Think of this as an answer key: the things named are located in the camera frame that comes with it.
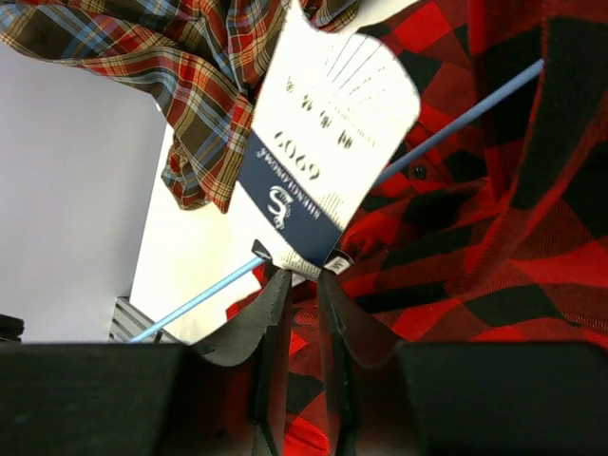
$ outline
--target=plaid shirt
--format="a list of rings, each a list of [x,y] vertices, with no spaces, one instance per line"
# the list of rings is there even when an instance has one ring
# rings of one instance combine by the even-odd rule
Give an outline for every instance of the plaid shirt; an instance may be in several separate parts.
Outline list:
[[[361,31],[422,94],[395,158],[539,58],[545,66],[371,191],[341,242],[355,258],[340,276],[349,296],[410,342],[608,348],[605,0],[425,0]],[[256,270],[262,284],[272,270]],[[294,303],[286,454],[327,454],[315,285],[296,287]]]
[[[180,207],[221,211],[237,179],[285,10],[281,0],[0,0],[0,40],[154,96],[175,130],[162,178]],[[313,24],[349,22],[358,0],[304,0]]]

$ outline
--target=hang tag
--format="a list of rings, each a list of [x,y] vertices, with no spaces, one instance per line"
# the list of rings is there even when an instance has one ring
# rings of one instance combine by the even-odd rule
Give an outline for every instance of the hang tag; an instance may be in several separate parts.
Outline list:
[[[352,258],[341,250],[333,249],[325,263],[325,269],[329,269],[337,276],[341,275],[354,264]],[[292,287],[298,286],[306,281],[306,277],[299,274],[292,275]]]
[[[419,112],[412,80],[384,45],[317,30],[293,0],[231,200],[239,235],[315,280]]]

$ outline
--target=blue plastic rod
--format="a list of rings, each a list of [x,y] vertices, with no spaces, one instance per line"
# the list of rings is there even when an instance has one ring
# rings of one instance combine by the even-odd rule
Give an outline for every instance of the blue plastic rod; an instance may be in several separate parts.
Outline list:
[[[380,173],[380,176],[374,183],[374,186],[385,182],[392,175],[396,174],[398,171],[400,171],[401,169],[404,169],[410,163],[414,162],[415,160],[417,160],[420,157],[422,157],[423,155],[425,155],[430,149],[432,149],[438,143],[440,143],[441,141],[447,139],[448,137],[450,137],[451,135],[456,133],[463,126],[470,124],[472,121],[474,121],[475,119],[480,117],[482,114],[484,114],[488,109],[490,109],[491,107],[495,106],[496,104],[498,104],[499,102],[504,100],[506,97],[508,97],[510,94],[515,92],[520,87],[522,87],[525,84],[532,81],[539,74],[541,74],[542,65],[543,65],[543,60],[540,59],[538,62],[529,66],[524,71],[522,71],[520,74],[515,76],[508,83],[501,86],[499,89],[492,92],[490,95],[485,97],[483,100],[481,100],[480,102],[475,104],[467,112],[465,112],[462,116],[460,116],[458,119],[454,120],[454,122],[450,123],[446,127],[439,130],[437,133],[435,133],[433,136],[428,138],[422,144],[411,149],[406,155],[404,155],[402,158],[400,158],[399,160],[392,163],[390,166],[387,166],[382,171],[382,173]],[[162,318],[161,320],[159,320],[157,323],[152,325],[150,328],[148,328],[141,334],[133,337],[129,342],[130,343],[142,342],[143,340],[147,339],[151,335],[157,333],[159,330],[164,328],[166,325],[168,325],[172,321],[174,321],[177,318],[181,317],[182,315],[190,312],[192,309],[197,307],[205,299],[213,296],[217,292],[220,292],[221,290],[226,288],[228,285],[230,285],[232,282],[234,282],[238,278],[244,276],[245,274],[249,273],[250,271],[253,271],[257,266],[259,266],[263,262],[264,262],[263,259],[255,257],[254,259],[249,261],[247,264],[242,265],[236,271],[227,275],[225,278],[220,280],[215,285],[212,285],[211,288],[205,290],[198,296],[195,296],[192,299],[190,299],[188,302],[183,304],[181,307],[177,308],[175,311],[170,313],[165,318]]]

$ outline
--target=shirt button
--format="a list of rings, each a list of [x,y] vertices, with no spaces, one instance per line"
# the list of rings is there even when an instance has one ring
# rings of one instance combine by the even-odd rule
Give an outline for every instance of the shirt button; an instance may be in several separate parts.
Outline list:
[[[411,176],[415,179],[426,179],[427,178],[427,169],[424,166],[416,165],[411,173]]]

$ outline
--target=brown plaid shirt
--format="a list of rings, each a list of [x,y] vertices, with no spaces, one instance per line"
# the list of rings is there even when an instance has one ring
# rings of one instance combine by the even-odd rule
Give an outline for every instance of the brown plaid shirt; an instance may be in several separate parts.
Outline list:
[[[0,40],[150,93],[175,130],[162,178],[181,208],[221,211],[249,136],[254,92],[280,33],[281,0],[0,0]],[[358,0],[304,0],[331,31]]]

